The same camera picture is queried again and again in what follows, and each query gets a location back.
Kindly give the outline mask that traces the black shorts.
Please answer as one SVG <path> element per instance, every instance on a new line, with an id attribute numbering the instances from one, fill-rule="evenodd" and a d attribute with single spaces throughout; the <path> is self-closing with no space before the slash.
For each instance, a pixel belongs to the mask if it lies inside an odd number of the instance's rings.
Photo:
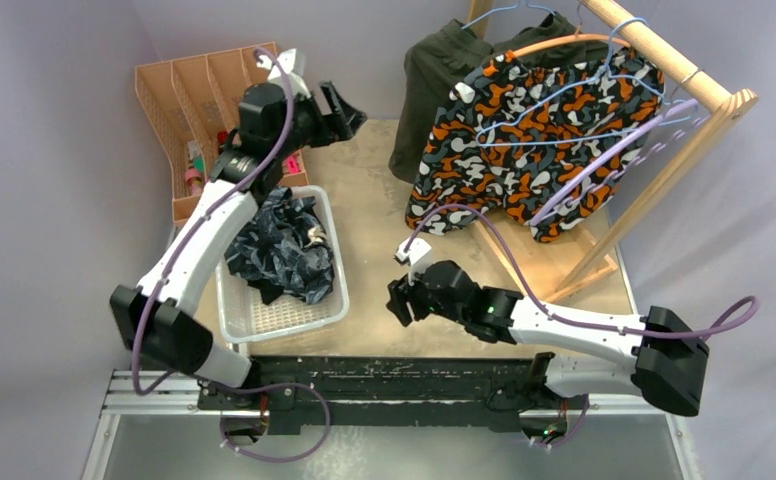
<path id="1" fill-rule="evenodd" d="M 249 285 L 259 292 L 261 302 L 264 305 L 270 305 L 284 295 L 296 294 L 287 283 L 279 283 L 270 279 L 250 280 Z"/>

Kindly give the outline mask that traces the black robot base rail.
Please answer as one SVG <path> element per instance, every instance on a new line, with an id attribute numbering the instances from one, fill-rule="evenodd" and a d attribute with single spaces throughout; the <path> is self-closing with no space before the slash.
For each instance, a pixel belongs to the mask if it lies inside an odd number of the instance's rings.
<path id="1" fill-rule="evenodd" d="M 227 430 L 297 435 L 305 427 L 478 427 L 556 439 L 584 411 L 584 396 L 543 388 L 550 353 L 531 359 L 264 355 L 239 393 L 174 375 L 135 397 L 113 375 L 106 407 L 125 413 L 219 415 Z"/>

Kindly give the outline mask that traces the peach plastic desk organizer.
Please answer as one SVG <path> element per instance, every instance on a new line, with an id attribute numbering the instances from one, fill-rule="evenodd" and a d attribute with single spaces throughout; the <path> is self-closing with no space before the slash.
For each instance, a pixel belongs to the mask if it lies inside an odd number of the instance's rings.
<path id="1" fill-rule="evenodd" d="M 204 182 L 225 134 L 237 125 L 245 90 L 267 79 L 253 46 L 139 65 L 136 96 L 171 170 L 172 222 L 182 226 L 199 196 L 190 196 L 184 173 L 195 167 Z"/>

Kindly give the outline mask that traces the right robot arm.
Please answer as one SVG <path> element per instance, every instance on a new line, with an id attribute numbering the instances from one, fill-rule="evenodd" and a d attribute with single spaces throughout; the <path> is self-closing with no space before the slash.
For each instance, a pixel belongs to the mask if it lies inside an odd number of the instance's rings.
<path id="1" fill-rule="evenodd" d="M 677 416 L 700 413 L 710 350 L 670 309 L 607 315 L 536 302 L 518 291 L 481 286 L 448 260 L 390 281 L 387 291 L 386 307 L 403 326 L 434 315 L 483 342 L 569 351 L 526 379 L 527 397 L 537 406 L 618 394 Z"/>

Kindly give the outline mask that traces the orange hanger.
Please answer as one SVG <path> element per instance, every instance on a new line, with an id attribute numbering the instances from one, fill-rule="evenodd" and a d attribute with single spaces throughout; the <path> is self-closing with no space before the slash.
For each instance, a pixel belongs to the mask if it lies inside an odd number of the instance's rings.
<path id="1" fill-rule="evenodd" d="M 579 33 L 579 34 L 566 35 L 563 37 L 558 37 L 558 38 L 534 43 L 534 44 L 522 47 L 518 50 L 513 50 L 512 53 L 515 57 L 523 57 L 540 51 L 548 50 L 550 48 L 555 48 L 555 47 L 560 47 L 560 46 L 580 43 L 580 42 L 590 42 L 590 41 L 604 41 L 608 45 L 617 44 L 625 47 L 631 46 L 631 44 L 625 39 L 621 39 L 621 38 L 617 38 L 609 35 L 602 35 L 602 34 Z"/>

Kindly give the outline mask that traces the dark leaf print shorts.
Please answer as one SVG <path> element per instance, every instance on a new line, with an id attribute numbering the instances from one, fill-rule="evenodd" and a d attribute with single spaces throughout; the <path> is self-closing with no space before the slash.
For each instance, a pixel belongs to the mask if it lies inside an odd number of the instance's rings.
<path id="1" fill-rule="evenodd" d="M 248 285 L 258 279 L 285 282 L 296 292 L 287 296 L 321 303 L 334 291 L 335 255 L 316 206 L 314 196 L 296 198 L 289 187 L 272 190 L 227 248 L 229 274 Z"/>

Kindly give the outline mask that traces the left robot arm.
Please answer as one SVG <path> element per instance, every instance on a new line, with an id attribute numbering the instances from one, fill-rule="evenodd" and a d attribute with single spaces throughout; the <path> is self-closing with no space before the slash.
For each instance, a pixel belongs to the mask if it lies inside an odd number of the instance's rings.
<path id="1" fill-rule="evenodd" d="M 327 114 L 309 90 L 298 92 L 279 81 L 248 87 L 239 123 L 209 167 L 190 218 L 136 285 L 114 289 L 109 305 L 132 354 L 137 394 L 148 395 L 159 384 L 141 384 L 141 362 L 150 360 L 168 372 L 222 384 L 236 408 L 251 408 L 261 399 L 262 382 L 249 373 L 250 359 L 217 345 L 194 315 L 228 246 L 281 180 L 282 161 L 305 147 L 348 141 L 366 122 L 366 113 L 351 106 L 332 82 L 321 82 L 320 89 Z"/>

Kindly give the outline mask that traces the white plastic basket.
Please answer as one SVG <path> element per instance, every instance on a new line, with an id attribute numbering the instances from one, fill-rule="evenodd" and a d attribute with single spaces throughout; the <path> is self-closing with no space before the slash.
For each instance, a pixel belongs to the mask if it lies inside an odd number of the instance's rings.
<path id="1" fill-rule="evenodd" d="M 217 305 L 220 332 L 230 343 L 257 342 L 314 330 L 341 320 L 349 311 L 343 257 L 328 194 L 316 185 L 291 189 L 296 198 L 314 196 L 317 200 L 315 212 L 335 255 L 334 291 L 316 305 L 307 305 L 287 295 L 264 305 L 256 289 L 229 274 L 223 256 L 215 272 Z"/>

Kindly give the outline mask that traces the orange camouflage shorts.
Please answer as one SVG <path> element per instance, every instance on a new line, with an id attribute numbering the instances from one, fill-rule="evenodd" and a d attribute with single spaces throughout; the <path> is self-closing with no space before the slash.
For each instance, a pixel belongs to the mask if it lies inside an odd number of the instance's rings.
<path id="1" fill-rule="evenodd" d="M 662 71 L 643 54 L 611 55 L 546 68 L 504 52 L 467 74 L 437 110 L 405 210 L 410 228 L 441 235 L 502 209 L 528 225 L 568 181 L 570 203 L 530 227 L 534 240 L 555 241 L 616 193 L 643 141 L 592 162 L 630 129 L 654 119 Z"/>

